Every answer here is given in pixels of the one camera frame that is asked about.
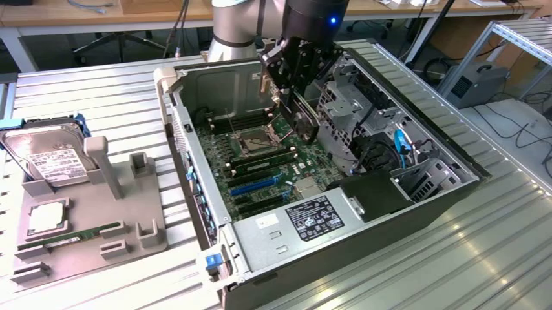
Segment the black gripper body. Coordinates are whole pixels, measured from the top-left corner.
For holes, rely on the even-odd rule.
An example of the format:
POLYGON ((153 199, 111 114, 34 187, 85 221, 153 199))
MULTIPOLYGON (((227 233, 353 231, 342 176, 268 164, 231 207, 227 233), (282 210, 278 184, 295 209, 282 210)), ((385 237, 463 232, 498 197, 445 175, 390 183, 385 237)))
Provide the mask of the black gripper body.
POLYGON ((300 43, 327 46, 343 21, 347 0, 286 1, 278 45, 292 50, 300 43))

